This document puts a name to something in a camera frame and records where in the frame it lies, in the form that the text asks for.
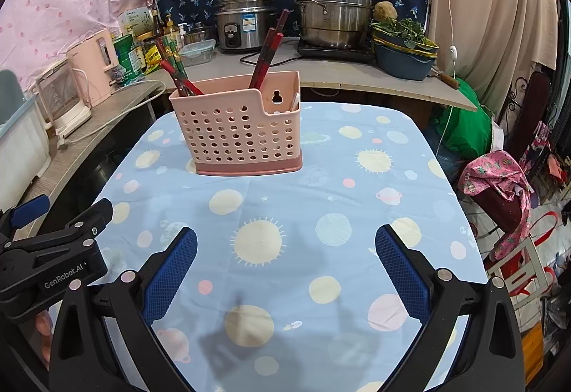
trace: green plastic bag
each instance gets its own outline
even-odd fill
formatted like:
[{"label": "green plastic bag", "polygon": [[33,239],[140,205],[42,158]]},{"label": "green plastic bag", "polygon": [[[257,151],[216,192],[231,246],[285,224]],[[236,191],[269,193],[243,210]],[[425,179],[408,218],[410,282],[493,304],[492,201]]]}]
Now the green plastic bag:
[{"label": "green plastic bag", "polygon": [[450,150],[458,152],[462,159],[472,161],[490,152],[492,121],[480,106],[478,96],[468,83],[460,78],[456,79],[460,82],[459,91],[478,107],[478,111],[447,107],[442,116],[434,120],[434,124],[436,131],[442,136],[452,110],[442,142]]}]

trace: utensil holder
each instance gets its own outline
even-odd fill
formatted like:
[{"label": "utensil holder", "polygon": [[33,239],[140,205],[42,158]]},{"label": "utensil holder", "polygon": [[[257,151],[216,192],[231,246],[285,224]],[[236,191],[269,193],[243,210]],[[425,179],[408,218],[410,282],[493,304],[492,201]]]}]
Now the utensil holder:
[{"label": "utensil holder", "polygon": [[248,89],[251,75],[193,82],[204,95],[169,97],[196,165],[212,176],[249,176],[302,167],[299,72],[268,73],[261,90]]}]

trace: pink appliance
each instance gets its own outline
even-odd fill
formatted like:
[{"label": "pink appliance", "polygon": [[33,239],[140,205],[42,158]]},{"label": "pink appliance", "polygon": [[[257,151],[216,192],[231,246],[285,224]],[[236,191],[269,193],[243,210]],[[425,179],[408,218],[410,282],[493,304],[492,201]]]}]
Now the pink appliance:
[{"label": "pink appliance", "polygon": [[76,77],[82,92],[92,107],[111,95],[115,82],[107,71],[119,65],[115,47],[108,28],[71,46],[67,58],[76,70]]}]

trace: blue tablecloth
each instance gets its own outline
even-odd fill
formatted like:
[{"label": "blue tablecloth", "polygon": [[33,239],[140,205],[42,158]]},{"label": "blue tablecloth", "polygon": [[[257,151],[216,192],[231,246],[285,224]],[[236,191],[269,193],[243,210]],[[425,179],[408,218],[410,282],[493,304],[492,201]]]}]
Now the blue tablecloth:
[{"label": "blue tablecloth", "polygon": [[[114,205],[97,239],[104,281],[141,267],[182,226],[196,231],[196,260],[152,328],[197,392],[376,392],[420,328],[373,250],[386,223],[434,267],[486,281],[466,217],[408,116],[303,103],[302,150],[294,173],[196,175],[168,114],[100,195]],[[443,381],[465,321],[430,386]]]}]

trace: basket hole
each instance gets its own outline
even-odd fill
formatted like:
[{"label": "basket hole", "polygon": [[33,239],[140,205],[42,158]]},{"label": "basket hole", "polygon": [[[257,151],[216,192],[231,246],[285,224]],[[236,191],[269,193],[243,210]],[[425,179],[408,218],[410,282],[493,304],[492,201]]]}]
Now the basket hole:
[{"label": "basket hole", "polygon": [[274,91],[273,92],[273,97],[272,97],[272,102],[275,103],[276,105],[279,105],[283,102],[284,99],[282,99],[282,96],[280,95],[280,91]]}]

